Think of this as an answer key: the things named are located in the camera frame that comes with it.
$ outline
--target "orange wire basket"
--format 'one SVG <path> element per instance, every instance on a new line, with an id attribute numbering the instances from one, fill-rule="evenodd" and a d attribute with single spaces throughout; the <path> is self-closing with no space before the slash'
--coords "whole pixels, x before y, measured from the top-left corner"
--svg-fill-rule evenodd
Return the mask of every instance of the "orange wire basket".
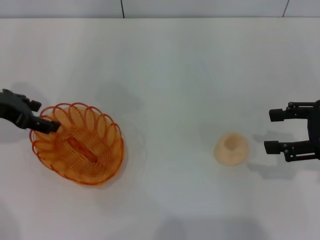
<path id="1" fill-rule="evenodd" d="M 119 126 L 93 106 L 60 103 L 40 117 L 61 123 L 55 133 L 30 131 L 32 151 L 50 170 L 82 185 L 98 186 L 119 171 L 125 155 Z"/>

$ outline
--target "white table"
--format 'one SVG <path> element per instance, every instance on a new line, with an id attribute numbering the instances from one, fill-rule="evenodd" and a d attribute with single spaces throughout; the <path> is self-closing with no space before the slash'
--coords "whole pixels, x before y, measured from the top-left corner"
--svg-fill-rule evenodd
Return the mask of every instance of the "white table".
<path id="1" fill-rule="evenodd" d="M 1 87 L 44 107 L 83 102 L 120 125 L 127 161 L 101 188 L 45 168 L 0 121 L 1 240 L 318 240 L 320 162 L 269 109 L 320 99 L 320 19 L 1 19 Z M 213 157 L 244 134 L 247 163 Z"/>

